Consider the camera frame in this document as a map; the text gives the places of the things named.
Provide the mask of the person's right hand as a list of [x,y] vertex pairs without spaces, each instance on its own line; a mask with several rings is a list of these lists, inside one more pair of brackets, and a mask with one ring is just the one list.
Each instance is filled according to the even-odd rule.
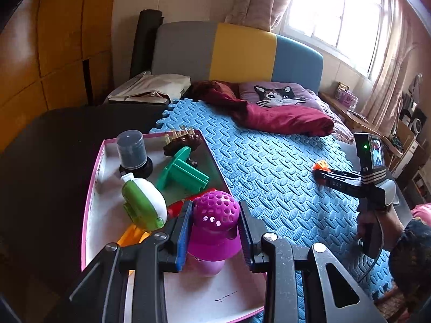
[[384,245],[382,248],[391,252],[404,231],[404,225],[393,206],[388,212],[360,212],[356,218],[356,238],[362,239],[366,234],[367,224],[377,224],[381,227]]

